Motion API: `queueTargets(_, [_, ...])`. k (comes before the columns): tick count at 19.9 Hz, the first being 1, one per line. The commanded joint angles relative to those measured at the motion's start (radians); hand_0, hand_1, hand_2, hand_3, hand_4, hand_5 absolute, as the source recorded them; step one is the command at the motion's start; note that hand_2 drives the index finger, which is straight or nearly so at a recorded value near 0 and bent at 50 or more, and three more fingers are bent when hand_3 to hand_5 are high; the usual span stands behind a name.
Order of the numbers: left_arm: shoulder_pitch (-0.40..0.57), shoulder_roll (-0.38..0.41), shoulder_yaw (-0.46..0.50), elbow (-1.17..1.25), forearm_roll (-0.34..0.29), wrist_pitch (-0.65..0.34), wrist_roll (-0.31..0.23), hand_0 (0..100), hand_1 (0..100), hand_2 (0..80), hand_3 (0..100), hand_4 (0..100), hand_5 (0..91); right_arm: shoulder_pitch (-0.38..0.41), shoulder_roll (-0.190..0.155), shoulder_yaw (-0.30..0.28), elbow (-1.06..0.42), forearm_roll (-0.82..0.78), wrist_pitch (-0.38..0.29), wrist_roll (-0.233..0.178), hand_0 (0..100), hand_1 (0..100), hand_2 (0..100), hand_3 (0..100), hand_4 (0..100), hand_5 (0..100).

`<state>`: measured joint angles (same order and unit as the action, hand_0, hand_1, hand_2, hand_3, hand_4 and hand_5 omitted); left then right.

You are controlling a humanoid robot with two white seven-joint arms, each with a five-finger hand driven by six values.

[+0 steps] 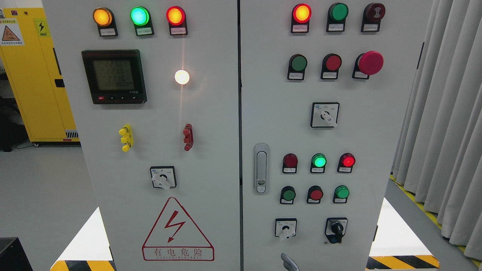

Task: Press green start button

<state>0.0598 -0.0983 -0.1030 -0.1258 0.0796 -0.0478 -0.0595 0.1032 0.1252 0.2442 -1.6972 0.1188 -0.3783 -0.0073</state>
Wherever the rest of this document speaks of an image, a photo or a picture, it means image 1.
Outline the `silver robotic hand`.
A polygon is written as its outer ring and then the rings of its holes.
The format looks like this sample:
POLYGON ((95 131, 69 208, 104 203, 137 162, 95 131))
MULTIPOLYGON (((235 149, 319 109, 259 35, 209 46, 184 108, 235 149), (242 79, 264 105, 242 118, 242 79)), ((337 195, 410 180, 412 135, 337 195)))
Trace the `silver robotic hand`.
POLYGON ((300 271, 296 262, 291 259, 291 257, 288 257, 287 254, 282 253, 281 259, 283 261, 283 266, 287 271, 300 271))

